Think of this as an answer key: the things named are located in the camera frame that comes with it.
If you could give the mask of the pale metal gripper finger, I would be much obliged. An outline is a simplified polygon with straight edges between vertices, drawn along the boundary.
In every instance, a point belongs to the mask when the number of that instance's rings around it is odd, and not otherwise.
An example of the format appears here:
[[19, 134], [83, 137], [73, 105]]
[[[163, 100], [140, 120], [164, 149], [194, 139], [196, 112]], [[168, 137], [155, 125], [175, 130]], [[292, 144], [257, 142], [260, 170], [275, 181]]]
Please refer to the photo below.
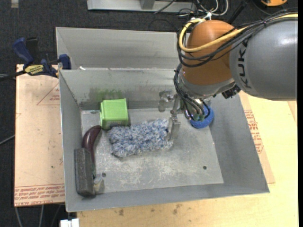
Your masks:
[[159, 93], [159, 104], [158, 104], [158, 110], [160, 112], [164, 112], [166, 109], [166, 103], [172, 101], [172, 91], [171, 90], [164, 90]]
[[180, 129], [180, 122], [177, 118], [171, 117], [169, 119], [169, 126], [168, 126], [168, 141], [174, 141], [178, 137]]

